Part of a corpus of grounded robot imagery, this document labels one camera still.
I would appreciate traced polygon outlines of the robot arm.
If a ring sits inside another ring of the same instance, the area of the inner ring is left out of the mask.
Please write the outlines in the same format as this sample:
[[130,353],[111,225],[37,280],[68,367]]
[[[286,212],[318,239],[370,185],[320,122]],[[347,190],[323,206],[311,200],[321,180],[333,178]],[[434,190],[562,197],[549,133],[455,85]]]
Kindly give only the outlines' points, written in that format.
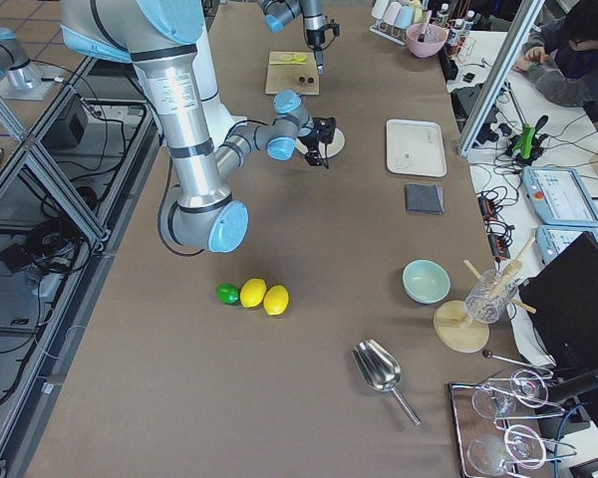
[[154,108],[179,184],[165,195],[158,228],[169,242],[229,253],[248,228],[246,206],[225,180],[253,151],[291,158],[303,143],[313,165],[332,140],[333,119],[312,117],[299,95],[273,100],[270,125],[232,117],[218,98],[199,1],[64,1],[64,42],[85,56],[134,67]]
[[318,0],[260,0],[257,1],[268,29],[280,33],[294,20],[301,19],[305,34],[305,43],[313,52],[317,73],[324,74],[324,47],[328,23],[323,12],[322,2]]

